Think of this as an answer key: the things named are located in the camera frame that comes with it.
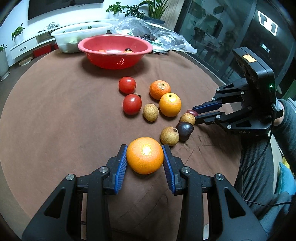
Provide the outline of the person's dark-sleeved forearm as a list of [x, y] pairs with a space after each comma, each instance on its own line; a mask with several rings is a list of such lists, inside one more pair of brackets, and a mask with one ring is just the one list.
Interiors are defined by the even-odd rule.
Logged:
[[[295, 111], [284, 99], [280, 102], [285, 108], [283, 122], [273, 128], [280, 149], [291, 171], [295, 172]], [[243, 199], [254, 201], [248, 206], [258, 219], [264, 216], [286, 215], [295, 195], [273, 191], [274, 165], [269, 137], [242, 138], [242, 153], [239, 173], [234, 188]]]

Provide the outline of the person's right hand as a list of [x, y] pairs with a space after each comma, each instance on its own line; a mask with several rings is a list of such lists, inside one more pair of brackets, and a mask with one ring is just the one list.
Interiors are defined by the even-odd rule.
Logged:
[[283, 122], [283, 119], [285, 117], [285, 108], [277, 98], [275, 99], [275, 105], [276, 105], [276, 114], [275, 114], [276, 118], [273, 122], [273, 125], [278, 126]]

